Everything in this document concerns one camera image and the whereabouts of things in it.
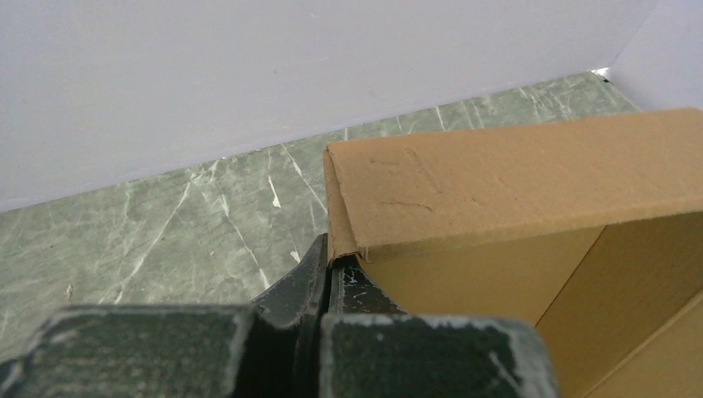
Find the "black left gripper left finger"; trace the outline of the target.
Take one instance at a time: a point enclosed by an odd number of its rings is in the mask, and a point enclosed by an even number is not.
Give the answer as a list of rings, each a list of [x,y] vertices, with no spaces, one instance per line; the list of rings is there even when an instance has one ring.
[[[240,304],[75,305],[1,365],[4,397],[314,397],[327,236]]]

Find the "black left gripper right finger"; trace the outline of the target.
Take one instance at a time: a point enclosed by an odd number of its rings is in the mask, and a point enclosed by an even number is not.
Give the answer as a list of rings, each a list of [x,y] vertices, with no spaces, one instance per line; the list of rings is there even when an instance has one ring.
[[[322,397],[557,397],[545,344],[506,318],[412,315],[353,257],[332,268],[320,323]]]

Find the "brown cardboard box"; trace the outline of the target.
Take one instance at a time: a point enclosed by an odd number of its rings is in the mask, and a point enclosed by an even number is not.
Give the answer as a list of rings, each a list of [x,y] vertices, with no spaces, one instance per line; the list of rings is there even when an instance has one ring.
[[[328,263],[414,315],[515,318],[565,397],[702,394],[702,113],[330,143]]]

